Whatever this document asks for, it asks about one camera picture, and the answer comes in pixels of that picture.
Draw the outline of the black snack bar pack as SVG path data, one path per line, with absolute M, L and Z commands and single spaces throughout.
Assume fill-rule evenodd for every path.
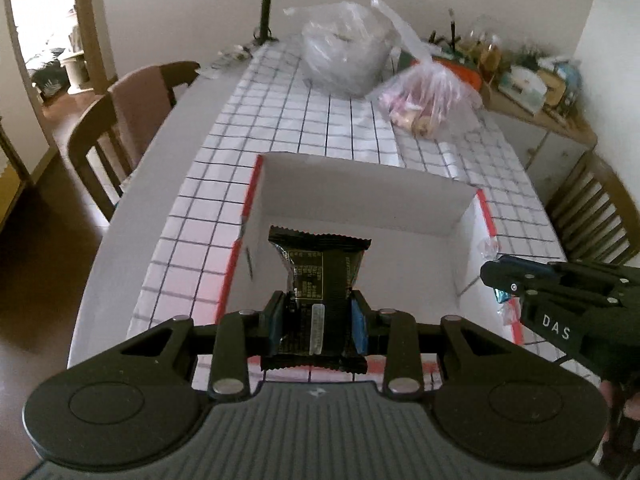
M 272 226 L 269 243 L 288 270 L 288 289 L 270 324 L 264 370 L 311 366 L 363 374 L 368 364 L 352 340 L 352 292 L 371 242 Z

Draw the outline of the small dark candy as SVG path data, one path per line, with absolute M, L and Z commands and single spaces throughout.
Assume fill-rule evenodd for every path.
M 483 238 L 477 246 L 480 253 L 480 280 L 492 290 L 502 324 L 515 328 L 521 317 L 522 285 L 514 278 L 510 260 L 503 259 L 497 237 Z

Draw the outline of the red cardboard box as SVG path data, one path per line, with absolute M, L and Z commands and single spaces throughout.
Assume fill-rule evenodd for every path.
M 485 193 L 420 170 L 292 153 L 257 157 L 228 262 L 219 314 L 262 310 L 274 292 L 297 292 L 308 312 L 294 333 L 323 348 L 330 329 L 323 289 L 360 292 L 375 310 L 436 324 L 459 315 L 512 342 L 511 308 L 480 281 L 497 252 Z M 328 260 L 355 263 L 334 278 Z

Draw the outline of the right wooden chair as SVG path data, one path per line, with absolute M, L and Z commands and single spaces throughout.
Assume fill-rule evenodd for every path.
M 627 264 L 639 255 L 639 209 L 595 152 L 582 155 L 546 211 L 567 260 Z

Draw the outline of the wooden chair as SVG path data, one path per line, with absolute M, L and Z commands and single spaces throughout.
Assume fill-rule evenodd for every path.
M 639 255 L 639 209 L 595 152 L 582 155 L 546 211 L 567 260 L 627 264 Z
M 123 196 L 124 181 L 177 104 L 175 88 L 193 84 L 200 68 L 198 62 L 178 61 L 134 70 L 114 82 L 78 119 L 67 157 L 106 220 L 113 218 L 116 203 L 92 168 L 89 154 L 96 153 L 114 192 Z

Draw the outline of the white sideboard cabinet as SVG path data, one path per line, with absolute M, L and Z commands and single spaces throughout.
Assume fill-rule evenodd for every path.
M 483 84 L 480 95 L 545 205 L 582 154 L 596 147 L 596 134 L 580 115 L 562 125 L 544 110 L 535 115 L 529 114 L 487 84 Z

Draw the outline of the tissue box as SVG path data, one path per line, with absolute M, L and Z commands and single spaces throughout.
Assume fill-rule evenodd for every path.
M 544 108 L 548 88 L 532 70 L 512 65 L 502 74 L 498 90 L 529 114 L 536 115 Z

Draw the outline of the yellow retro radio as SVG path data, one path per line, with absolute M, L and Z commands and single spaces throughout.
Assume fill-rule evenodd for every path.
M 557 107 L 564 98 L 566 91 L 565 80 L 556 73 L 549 72 L 543 68 L 537 70 L 537 76 L 547 87 L 546 96 L 544 97 L 544 105 L 550 108 Z

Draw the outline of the pink snack plastic bag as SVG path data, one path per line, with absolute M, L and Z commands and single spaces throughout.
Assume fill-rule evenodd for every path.
M 483 106 L 477 90 L 434 60 L 402 70 L 369 99 L 392 125 L 424 139 L 435 139 L 450 125 L 462 133 L 475 129 L 475 112 Z

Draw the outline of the orange lunch bag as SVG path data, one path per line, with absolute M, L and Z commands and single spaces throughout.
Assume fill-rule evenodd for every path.
M 451 61 L 448 60 L 448 58 L 439 58 L 438 56 L 434 56 L 433 60 L 448 68 L 448 70 L 453 72 L 460 80 L 471 86 L 477 92 L 480 92 L 483 85 L 483 78 L 475 67 L 468 67 L 457 61 Z

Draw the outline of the amber glass bottle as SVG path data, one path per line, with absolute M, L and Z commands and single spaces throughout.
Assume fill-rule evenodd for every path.
M 500 66 L 502 58 L 501 39 L 497 35 L 492 35 L 483 44 L 478 58 L 478 69 L 484 81 L 491 81 Z

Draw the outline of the left wooden chair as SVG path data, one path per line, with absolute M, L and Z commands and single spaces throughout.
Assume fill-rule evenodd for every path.
M 178 61 L 134 70 L 114 82 L 78 119 L 67 157 L 106 220 L 113 218 L 116 203 L 92 168 L 89 154 L 96 153 L 114 192 L 123 196 L 124 181 L 177 104 L 175 88 L 193 84 L 200 68 L 198 62 Z

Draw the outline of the clear plastic bag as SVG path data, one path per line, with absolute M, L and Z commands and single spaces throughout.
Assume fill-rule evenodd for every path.
M 419 61 L 433 61 L 433 49 L 383 0 L 371 0 L 368 6 L 351 1 L 298 6 L 284 14 L 303 21 L 306 78 L 334 96 L 370 94 L 398 46 Z

